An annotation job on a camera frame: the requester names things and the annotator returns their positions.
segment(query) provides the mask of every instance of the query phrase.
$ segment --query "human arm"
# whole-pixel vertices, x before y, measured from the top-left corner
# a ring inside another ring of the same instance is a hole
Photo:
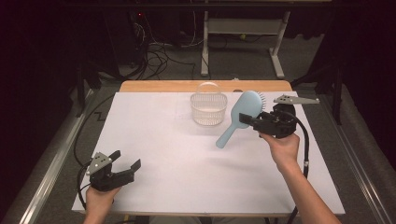
[[[121,188],[102,192],[92,187],[87,189],[87,214],[84,224],[102,224],[105,221],[114,197]]]
[[[280,139],[264,133],[260,133],[260,136],[271,148],[276,167],[288,185],[303,223],[340,223],[301,172],[297,163],[299,136],[292,134]]]

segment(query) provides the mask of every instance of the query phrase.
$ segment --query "metal rail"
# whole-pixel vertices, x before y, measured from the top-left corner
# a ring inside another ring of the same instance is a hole
[[[346,160],[354,176],[356,177],[359,186],[361,187],[361,191],[364,194],[367,203],[369,204],[370,208],[373,211],[376,221],[380,224],[393,223],[389,217],[389,214],[384,204],[382,204],[381,199],[378,196],[375,185],[373,184],[373,182],[370,180],[370,177],[365,172],[364,167],[361,165],[361,162],[355,152],[355,149],[347,139],[347,136],[344,133],[342,127],[340,125],[337,125],[337,123],[335,122],[331,113],[332,110],[328,99],[325,96],[319,96],[319,99],[323,103],[325,107],[325,111],[329,116],[329,119],[332,121],[332,125],[338,134],[340,142],[344,146]]]
[[[58,151],[55,157],[52,160],[52,163],[49,166],[48,171],[43,177],[35,195],[33,196],[32,201],[26,208],[26,211],[23,214],[23,217],[20,221],[20,224],[33,224],[37,219],[42,207],[44,206],[46,200],[50,196],[53,186],[58,178],[59,173],[61,172],[62,167],[64,166],[64,161],[66,160],[67,154],[70,151],[70,148],[73,146],[73,143],[76,139],[76,135],[78,130],[85,119],[87,111],[91,109],[92,101],[94,98],[94,92],[89,90],[87,93],[86,101],[88,102],[88,106],[85,107],[79,118],[74,118],[71,122],[71,130],[69,135],[64,139],[63,143],[58,148]]]

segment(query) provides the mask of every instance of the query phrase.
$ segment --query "wooden table edge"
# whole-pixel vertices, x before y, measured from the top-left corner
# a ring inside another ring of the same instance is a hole
[[[205,80],[128,80],[120,86],[120,92],[186,92],[197,91]],[[220,86],[221,91],[292,91],[285,80],[210,80]]]

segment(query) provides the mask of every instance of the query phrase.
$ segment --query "hairbrush bristles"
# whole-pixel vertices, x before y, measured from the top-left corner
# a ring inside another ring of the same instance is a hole
[[[260,95],[260,98],[262,98],[262,111],[264,111],[265,106],[267,105],[266,99],[265,99],[265,95],[262,92],[257,92]]]

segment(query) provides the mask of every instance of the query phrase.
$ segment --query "blue hairbrush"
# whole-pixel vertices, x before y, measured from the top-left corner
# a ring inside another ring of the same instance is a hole
[[[260,95],[255,91],[245,91],[242,93],[231,110],[231,125],[218,139],[216,146],[224,148],[237,128],[246,129],[249,126],[248,124],[239,121],[239,113],[256,118],[262,112],[262,109],[265,106],[264,102],[263,95]]]

